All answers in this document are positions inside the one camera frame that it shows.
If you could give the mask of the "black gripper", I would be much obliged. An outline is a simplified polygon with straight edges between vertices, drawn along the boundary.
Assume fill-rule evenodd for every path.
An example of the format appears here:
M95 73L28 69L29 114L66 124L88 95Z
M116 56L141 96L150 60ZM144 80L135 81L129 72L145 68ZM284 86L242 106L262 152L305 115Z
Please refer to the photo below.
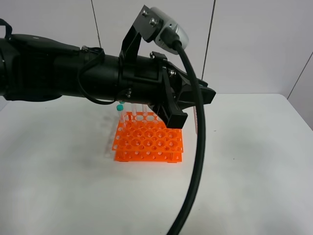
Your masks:
M130 62L119 58L118 100L146 104L167 128L181 129L188 117L182 110L196 106L193 85L198 85L204 105L211 104L216 91L194 74L187 73L185 89L178 95L170 82L169 66L167 57L155 51L149 58L138 56Z

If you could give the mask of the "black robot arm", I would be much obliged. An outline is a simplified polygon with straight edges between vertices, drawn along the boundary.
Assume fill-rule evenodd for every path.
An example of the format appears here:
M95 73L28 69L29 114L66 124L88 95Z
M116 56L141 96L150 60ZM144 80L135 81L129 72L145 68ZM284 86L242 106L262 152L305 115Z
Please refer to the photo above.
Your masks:
M99 47L13 34L6 21L0 24L5 27L0 41L0 94L6 100L45 102L66 95L97 104L146 104L173 129L183 127L187 118L183 110L196 104L188 75L165 55L138 55L140 42L150 42L161 32L162 20L153 27L137 18L118 56Z

